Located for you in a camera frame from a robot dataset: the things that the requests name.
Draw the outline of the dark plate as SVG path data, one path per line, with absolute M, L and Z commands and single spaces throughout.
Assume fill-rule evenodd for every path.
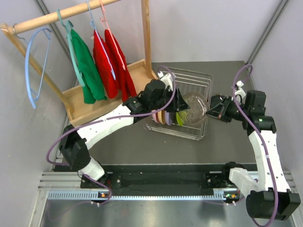
M 189 92 L 183 96 L 189 108 L 180 112 L 184 124 L 198 127 L 207 120 L 206 112 L 210 109 L 205 97 L 197 92 Z

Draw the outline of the purple plastic plate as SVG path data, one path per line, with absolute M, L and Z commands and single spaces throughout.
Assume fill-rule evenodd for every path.
M 175 121 L 175 113 L 165 111 L 165 122 L 168 126 L 171 126 Z

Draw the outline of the yellow plastic plate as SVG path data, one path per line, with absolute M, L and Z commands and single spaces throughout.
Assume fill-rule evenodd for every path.
M 165 113 L 163 111 L 158 112 L 158 119 L 161 124 L 163 124 L 163 125 L 166 124 Z

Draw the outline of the pink plastic plate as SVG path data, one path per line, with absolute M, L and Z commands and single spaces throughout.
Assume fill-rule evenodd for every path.
M 157 113 L 153 113 L 153 114 L 152 114 L 152 117 L 153 117 L 153 119 L 154 119 L 154 121 L 155 121 L 156 123 L 159 123 L 159 119 L 158 119 L 158 114 L 157 114 Z

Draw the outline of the black plate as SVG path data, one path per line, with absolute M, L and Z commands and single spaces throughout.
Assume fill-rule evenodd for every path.
M 224 96 L 222 95 L 214 95 L 211 97 L 211 103 L 210 103 L 210 108 L 216 108 L 224 99 Z

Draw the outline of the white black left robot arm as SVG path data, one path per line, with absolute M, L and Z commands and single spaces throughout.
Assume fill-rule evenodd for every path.
M 107 175 L 101 164 L 90 156 L 89 149 L 111 133 L 137 123 L 158 109 L 176 113 L 188 108 L 180 90 L 171 82 L 154 79 L 139 95 L 128 98 L 106 115 L 82 125 L 78 130 L 72 125 L 67 126 L 59 150 L 72 171 L 88 176 L 100 188 L 106 185 Z

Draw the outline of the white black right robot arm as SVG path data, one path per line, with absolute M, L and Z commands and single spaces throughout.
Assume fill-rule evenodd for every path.
M 226 163 L 222 167 L 221 182 L 236 186 L 246 199 L 251 218 L 287 220 L 301 204 L 300 195 L 292 192 L 285 179 L 276 146 L 276 125 L 265 114 L 266 94 L 250 90 L 245 101 L 235 102 L 231 96 L 211 97 L 207 115 L 222 122 L 242 123 L 253 147 L 258 171 L 254 179 L 243 164 Z

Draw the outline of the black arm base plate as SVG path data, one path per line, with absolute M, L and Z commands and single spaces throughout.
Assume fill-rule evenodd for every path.
M 135 186 L 165 187 L 192 186 L 198 189 L 232 187 L 224 181 L 221 172 L 176 171 L 176 172 L 118 172 L 106 173 L 97 180 L 111 189 L 130 189 Z

